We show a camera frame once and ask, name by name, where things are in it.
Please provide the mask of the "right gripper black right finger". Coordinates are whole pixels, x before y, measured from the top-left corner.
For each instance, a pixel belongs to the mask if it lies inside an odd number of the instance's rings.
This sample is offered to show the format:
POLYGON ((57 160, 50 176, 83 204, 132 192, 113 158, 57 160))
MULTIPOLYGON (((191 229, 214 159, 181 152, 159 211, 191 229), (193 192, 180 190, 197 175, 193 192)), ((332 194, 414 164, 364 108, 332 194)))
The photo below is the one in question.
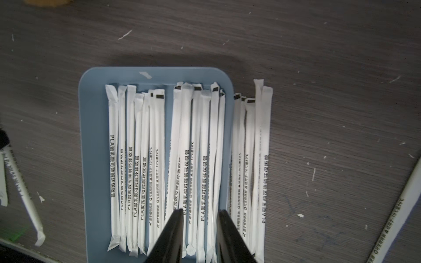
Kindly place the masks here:
POLYGON ((256 263, 226 210, 218 212, 216 251, 219 263, 256 263))

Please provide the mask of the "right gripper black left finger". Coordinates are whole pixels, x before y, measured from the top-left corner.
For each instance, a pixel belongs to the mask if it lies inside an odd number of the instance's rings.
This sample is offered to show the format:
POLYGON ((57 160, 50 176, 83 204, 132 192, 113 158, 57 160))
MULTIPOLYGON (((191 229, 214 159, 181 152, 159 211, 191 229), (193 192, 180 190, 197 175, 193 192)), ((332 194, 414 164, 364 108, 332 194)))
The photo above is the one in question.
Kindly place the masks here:
POLYGON ((183 210, 175 210, 145 262, 181 263, 183 253, 183 225, 183 210))

